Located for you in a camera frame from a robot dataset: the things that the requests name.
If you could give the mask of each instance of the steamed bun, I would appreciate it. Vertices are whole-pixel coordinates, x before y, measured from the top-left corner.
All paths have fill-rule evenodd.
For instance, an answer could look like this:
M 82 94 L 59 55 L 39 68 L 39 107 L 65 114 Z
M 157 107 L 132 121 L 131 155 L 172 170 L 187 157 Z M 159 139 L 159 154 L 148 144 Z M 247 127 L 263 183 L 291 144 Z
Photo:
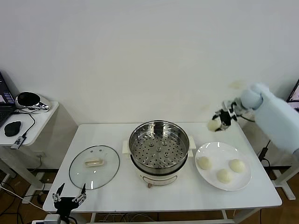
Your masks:
M 221 183 L 230 183 L 233 180 L 233 177 L 227 169 L 221 169 L 217 172 L 217 180 Z
M 215 132 L 220 127 L 221 127 L 221 121 L 219 118 L 216 118 L 214 120 L 209 120 L 207 124 L 208 130 L 211 132 Z
M 237 173 L 242 173 L 245 170 L 245 163 L 242 160 L 234 159 L 229 162 L 229 167 Z
M 209 157 L 202 156 L 198 159 L 198 165 L 202 169 L 211 169 L 212 168 L 212 162 L 209 159 Z

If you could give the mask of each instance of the wooden floor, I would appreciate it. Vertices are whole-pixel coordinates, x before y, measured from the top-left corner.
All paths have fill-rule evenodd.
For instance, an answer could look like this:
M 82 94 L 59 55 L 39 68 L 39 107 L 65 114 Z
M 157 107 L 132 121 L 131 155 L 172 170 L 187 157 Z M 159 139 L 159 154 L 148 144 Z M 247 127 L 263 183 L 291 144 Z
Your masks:
M 46 173 L 43 177 L 43 181 L 47 183 L 52 183 L 54 181 L 56 173 Z M 5 174 L 0 173 L 0 180 L 4 178 Z M 270 178 L 274 179 L 274 175 L 271 172 Z M 282 189 L 277 189 L 280 197 L 283 200 L 283 204 L 277 208 L 270 209 L 262 209 L 261 214 L 257 212 L 252 215 L 248 219 L 244 220 L 242 224 L 299 224 L 299 174 L 296 174 L 291 180 L 289 180 L 289 185 L 293 190 L 295 196 L 298 198 L 295 201 L 289 201 Z M 11 178 L 8 181 L 16 193 L 22 196 L 29 184 L 20 176 L 16 176 L 15 178 Z M 42 200 L 45 200 L 46 195 L 41 196 Z M 4 190 L 0 192 L 0 214 L 7 208 L 10 203 L 13 201 L 14 197 L 6 194 Z M 32 202 L 41 207 L 38 204 L 36 197 L 32 200 Z M 19 199 L 15 199 L 13 205 L 6 211 L 7 213 L 16 213 L 18 206 L 20 204 Z M 46 216 L 46 212 L 35 208 L 30 204 L 21 204 L 19 207 L 19 213 L 22 216 L 24 224 L 31 223 L 32 220 L 43 219 Z M 233 217 L 233 210 L 227 211 L 228 218 Z M 98 214 L 96 216 L 96 221 L 103 220 L 106 214 Z M 219 219 L 222 218 L 220 211 L 203 211 L 203 212 L 161 212 L 161 213 L 147 213 L 152 219 L 156 221 L 176 221 L 176 220 L 199 220 L 199 219 Z M 86 213 L 83 214 L 84 218 L 89 221 L 91 214 Z M 122 218 L 122 222 L 124 219 L 133 218 L 134 214 L 126 215 L 122 218 L 122 215 L 108 216 L 106 221 L 112 221 L 113 218 L 116 222 L 119 222 Z M 134 218 L 134 221 L 149 221 L 147 217 L 137 216 Z M 3 214 L 0 216 L 0 224 L 21 224 L 21 220 L 17 222 L 16 214 Z

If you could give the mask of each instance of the small white side table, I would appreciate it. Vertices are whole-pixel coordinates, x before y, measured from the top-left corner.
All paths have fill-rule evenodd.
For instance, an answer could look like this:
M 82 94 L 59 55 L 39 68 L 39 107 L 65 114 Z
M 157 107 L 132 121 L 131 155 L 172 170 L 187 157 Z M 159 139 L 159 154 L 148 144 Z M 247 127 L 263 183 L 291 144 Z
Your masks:
M 40 114 L 32 114 L 32 117 L 36 120 L 36 124 L 28 131 L 26 135 L 27 138 L 23 142 L 22 147 L 18 149 L 33 158 L 36 158 L 36 156 L 30 149 L 26 148 L 26 146 L 30 146 L 35 142 L 35 140 L 37 139 L 37 137 L 39 136 L 43 128 L 46 126 L 46 124 L 48 123 L 48 121 L 50 120 L 50 118 L 58 108 L 59 106 L 58 102 L 51 101 L 51 103 L 52 103 L 52 108 L 48 112 L 40 113 Z M 30 188 L 26 193 L 26 196 L 33 195 L 36 190 L 42 190 L 42 189 L 49 190 L 52 184 L 46 183 L 44 186 L 43 183 L 40 181 L 44 175 L 44 172 L 39 172 L 37 173 L 36 176 L 34 176 L 32 173 L 30 173 L 27 170 L 27 168 L 23 165 L 22 161 L 16 158 L 12 153 L 12 150 L 14 149 L 10 149 L 10 147 L 11 145 L 14 144 L 18 136 L 7 137 L 4 134 L 4 127 L 6 124 L 14 121 L 21 121 L 21 128 L 18 136 L 25 133 L 25 131 L 33 124 L 33 120 L 29 115 L 14 114 L 10 116 L 9 119 L 5 122 L 5 124 L 3 124 L 0 127 L 0 158 L 2 159 L 2 163 L 0 162 L 0 169 L 2 169 L 2 167 L 3 168 L 5 167 L 4 165 L 5 163 L 7 164 L 7 166 L 9 166 L 11 169 L 13 169 L 16 173 L 18 173 L 21 177 L 23 177 L 26 181 L 28 181 L 31 184 Z

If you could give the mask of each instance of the pot handle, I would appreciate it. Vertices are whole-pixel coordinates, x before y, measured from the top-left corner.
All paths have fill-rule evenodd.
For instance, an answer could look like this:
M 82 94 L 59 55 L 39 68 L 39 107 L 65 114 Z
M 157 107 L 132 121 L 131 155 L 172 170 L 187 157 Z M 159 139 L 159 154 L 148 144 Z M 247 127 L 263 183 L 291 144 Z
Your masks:
M 130 158 L 130 150 L 129 150 L 129 142 L 128 140 L 125 140 L 122 142 L 122 153 L 126 154 L 128 156 L 128 158 Z
M 196 149 L 195 141 L 192 136 L 188 135 L 189 139 L 189 151 L 188 151 L 188 157 L 193 157 L 193 149 Z

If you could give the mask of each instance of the white plate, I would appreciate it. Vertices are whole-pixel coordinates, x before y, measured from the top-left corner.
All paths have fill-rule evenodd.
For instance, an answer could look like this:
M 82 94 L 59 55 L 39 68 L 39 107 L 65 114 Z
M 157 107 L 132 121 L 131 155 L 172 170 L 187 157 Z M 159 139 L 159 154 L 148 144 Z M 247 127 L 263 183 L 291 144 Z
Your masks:
M 202 156 L 209 157 L 212 161 L 210 170 L 204 170 L 198 165 L 198 159 Z M 244 172 L 236 173 L 229 167 L 228 163 L 233 159 L 239 159 L 245 163 Z M 222 190 L 240 190 L 245 188 L 251 180 L 251 169 L 245 156 L 236 148 L 222 142 L 210 142 L 201 146 L 196 152 L 195 164 L 198 172 L 208 183 Z M 223 168 L 227 169 L 233 176 L 230 183 L 225 184 L 217 180 L 216 173 Z

